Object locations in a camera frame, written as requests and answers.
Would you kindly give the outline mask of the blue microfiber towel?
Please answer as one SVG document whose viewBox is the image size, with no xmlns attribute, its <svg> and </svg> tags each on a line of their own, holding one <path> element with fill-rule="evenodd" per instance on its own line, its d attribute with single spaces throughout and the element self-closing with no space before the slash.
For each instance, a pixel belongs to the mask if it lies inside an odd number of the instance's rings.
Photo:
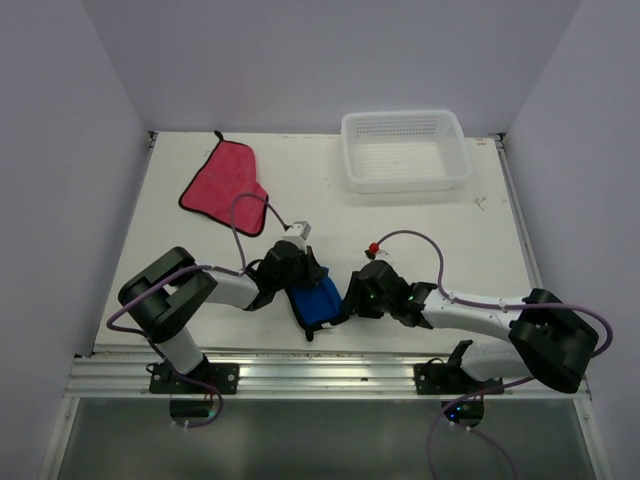
<svg viewBox="0 0 640 480">
<path fill-rule="evenodd" d="M 314 340 L 316 332 L 348 320 L 342 311 L 343 299 L 329 276 L 329 269 L 323 267 L 323 272 L 324 277 L 313 287 L 291 286 L 285 290 L 293 315 L 308 342 Z"/>
</svg>

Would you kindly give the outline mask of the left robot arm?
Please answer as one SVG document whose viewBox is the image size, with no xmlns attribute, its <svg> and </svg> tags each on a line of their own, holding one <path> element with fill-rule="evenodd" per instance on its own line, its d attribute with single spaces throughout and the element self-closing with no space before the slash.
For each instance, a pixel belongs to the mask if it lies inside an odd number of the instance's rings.
<svg viewBox="0 0 640 480">
<path fill-rule="evenodd" d="M 255 311 L 280 291 L 316 287 L 327 276 L 311 247 L 285 240 L 243 273 L 198 265 L 185 248 L 174 247 L 121 287 L 120 313 L 129 314 L 138 325 L 121 330 L 143 336 L 173 370 L 175 384 L 185 392 L 197 392 L 207 383 L 208 360 L 187 323 L 203 303 Z"/>
</svg>

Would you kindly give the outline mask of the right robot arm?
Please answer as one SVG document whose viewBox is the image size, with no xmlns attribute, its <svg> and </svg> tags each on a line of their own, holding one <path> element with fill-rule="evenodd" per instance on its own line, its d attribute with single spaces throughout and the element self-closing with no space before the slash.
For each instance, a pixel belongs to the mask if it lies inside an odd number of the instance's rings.
<svg viewBox="0 0 640 480">
<path fill-rule="evenodd" d="M 585 320 L 546 290 L 493 303 L 463 299 L 433 283 L 409 283 L 382 260 L 352 273 L 341 311 L 362 318 L 389 315 L 410 328 L 485 336 L 485 342 L 459 343 L 445 369 L 447 384 L 461 393 L 498 377 L 532 377 L 555 391 L 574 393 L 599 341 Z"/>
</svg>

